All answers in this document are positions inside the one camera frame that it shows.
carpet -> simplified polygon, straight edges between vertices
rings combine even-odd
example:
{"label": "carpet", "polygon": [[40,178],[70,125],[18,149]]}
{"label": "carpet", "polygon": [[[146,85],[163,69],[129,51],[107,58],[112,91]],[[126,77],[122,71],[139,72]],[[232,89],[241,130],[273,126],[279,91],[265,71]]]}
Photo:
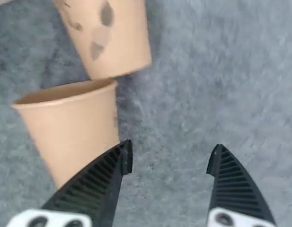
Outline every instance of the carpet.
{"label": "carpet", "polygon": [[[114,226],[203,227],[223,143],[292,226],[292,0],[148,0],[153,65],[119,77],[134,144]],[[54,184],[16,111],[30,91],[88,79],[51,0],[0,7],[0,227]]]}

paper cup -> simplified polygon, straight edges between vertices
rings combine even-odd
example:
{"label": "paper cup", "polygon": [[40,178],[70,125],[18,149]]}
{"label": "paper cup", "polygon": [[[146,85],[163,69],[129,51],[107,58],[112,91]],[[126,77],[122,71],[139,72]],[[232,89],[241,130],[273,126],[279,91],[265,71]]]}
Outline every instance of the paper cup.
{"label": "paper cup", "polygon": [[91,79],[151,64],[145,0],[55,0]]}
{"label": "paper cup", "polygon": [[12,105],[58,188],[119,143],[116,85],[112,79],[67,84],[30,93]]}
{"label": "paper cup", "polygon": [[0,5],[10,2],[10,1],[13,1],[13,0],[0,0]]}

dark stain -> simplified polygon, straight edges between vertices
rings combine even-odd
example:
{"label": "dark stain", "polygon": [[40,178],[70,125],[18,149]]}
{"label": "dark stain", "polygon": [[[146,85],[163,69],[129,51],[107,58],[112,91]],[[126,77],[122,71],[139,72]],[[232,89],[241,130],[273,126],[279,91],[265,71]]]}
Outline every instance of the dark stain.
{"label": "dark stain", "polygon": [[110,3],[107,1],[104,3],[100,12],[101,23],[107,27],[110,27],[113,23],[114,14]]}
{"label": "dark stain", "polygon": [[52,65],[55,63],[55,60],[57,58],[57,54],[58,54],[58,48],[55,48],[53,50],[53,53],[52,55],[45,59],[45,62],[44,62],[44,70],[42,72],[42,82],[40,84],[40,88],[41,89],[44,89],[46,88],[46,81],[49,81],[50,78],[53,77],[53,74],[52,74],[52,71],[51,71],[51,67]]}
{"label": "dark stain", "polygon": [[0,71],[6,71],[7,67],[6,67],[6,63],[4,61],[0,62]]}
{"label": "dark stain", "polygon": [[92,42],[91,44],[91,57],[92,57],[92,60],[96,60],[100,57],[101,53],[104,51],[104,47],[95,43],[95,42]]}

screw hole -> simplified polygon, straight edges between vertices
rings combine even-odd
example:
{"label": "screw hole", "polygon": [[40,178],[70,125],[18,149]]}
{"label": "screw hole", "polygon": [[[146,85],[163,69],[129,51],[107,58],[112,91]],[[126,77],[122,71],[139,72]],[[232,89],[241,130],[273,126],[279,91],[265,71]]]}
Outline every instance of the screw hole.
{"label": "screw hole", "polygon": [[78,220],[69,222],[65,227],[83,227],[83,223]]}
{"label": "screw hole", "polygon": [[47,221],[48,220],[45,217],[38,217],[38,218],[33,219],[29,223],[28,227],[45,227],[47,224]]}
{"label": "screw hole", "polygon": [[233,219],[228,214],[225,214],[225,213],[220,213],[216,215],[215,220],[224,226],[234,225]]}

